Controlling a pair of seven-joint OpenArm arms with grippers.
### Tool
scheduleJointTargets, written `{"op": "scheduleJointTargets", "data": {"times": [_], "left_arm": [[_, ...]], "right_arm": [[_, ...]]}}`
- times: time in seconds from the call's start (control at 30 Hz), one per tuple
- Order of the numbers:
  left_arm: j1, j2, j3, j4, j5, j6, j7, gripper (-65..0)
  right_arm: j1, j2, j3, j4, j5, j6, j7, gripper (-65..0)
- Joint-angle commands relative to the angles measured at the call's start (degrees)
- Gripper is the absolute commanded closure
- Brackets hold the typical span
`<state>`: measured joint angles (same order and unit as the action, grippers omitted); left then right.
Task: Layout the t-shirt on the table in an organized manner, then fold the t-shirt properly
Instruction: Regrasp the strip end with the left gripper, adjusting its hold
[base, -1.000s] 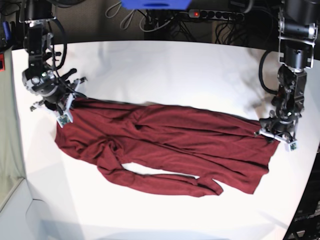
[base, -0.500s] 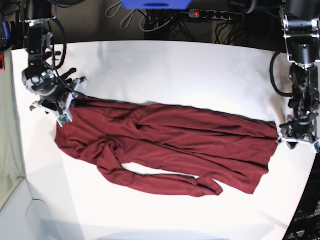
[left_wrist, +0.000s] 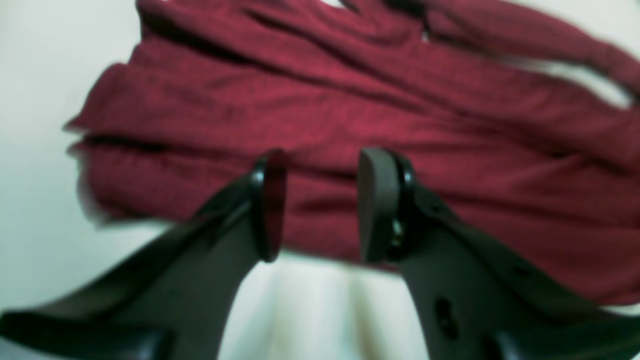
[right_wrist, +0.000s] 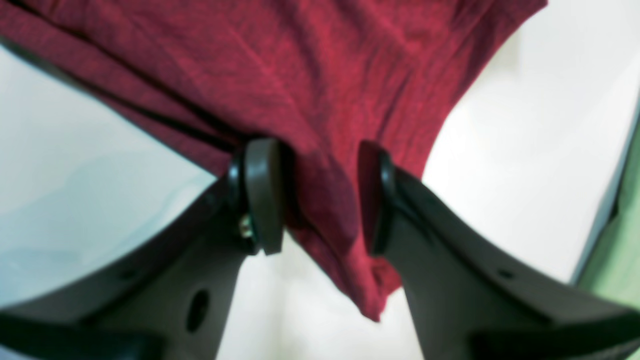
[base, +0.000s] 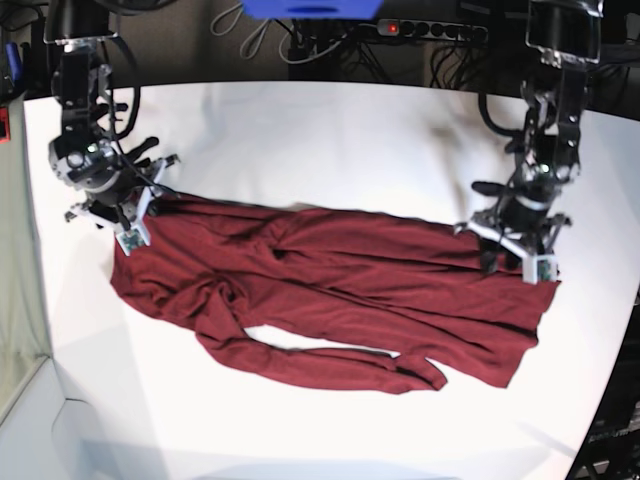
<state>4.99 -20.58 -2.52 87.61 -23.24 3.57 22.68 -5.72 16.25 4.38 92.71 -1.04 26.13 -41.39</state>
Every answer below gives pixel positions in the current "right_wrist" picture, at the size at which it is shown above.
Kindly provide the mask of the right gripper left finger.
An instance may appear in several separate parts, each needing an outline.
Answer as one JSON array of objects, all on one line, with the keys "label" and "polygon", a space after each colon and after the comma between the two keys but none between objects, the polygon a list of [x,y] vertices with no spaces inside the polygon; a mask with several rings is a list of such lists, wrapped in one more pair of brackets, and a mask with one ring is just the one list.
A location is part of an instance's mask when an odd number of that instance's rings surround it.
[{"label": "right gripper left finger", "polygon": [[282,250],[282,144],[254,139],[168,226],[111,264],[1,308],[3,360],[214,360],[243,262]]}]

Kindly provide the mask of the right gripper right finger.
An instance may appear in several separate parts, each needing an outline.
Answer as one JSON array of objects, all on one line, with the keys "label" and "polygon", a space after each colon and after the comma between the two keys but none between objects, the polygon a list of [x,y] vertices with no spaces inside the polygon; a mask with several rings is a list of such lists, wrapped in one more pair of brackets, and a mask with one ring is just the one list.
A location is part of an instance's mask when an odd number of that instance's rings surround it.
[{"label": "right gripper right finger", "polygon": [[636,309],[563,284],[470,228],[372,141],[358,148],[362,231],[401,278],[425,360],[626,360]]}]

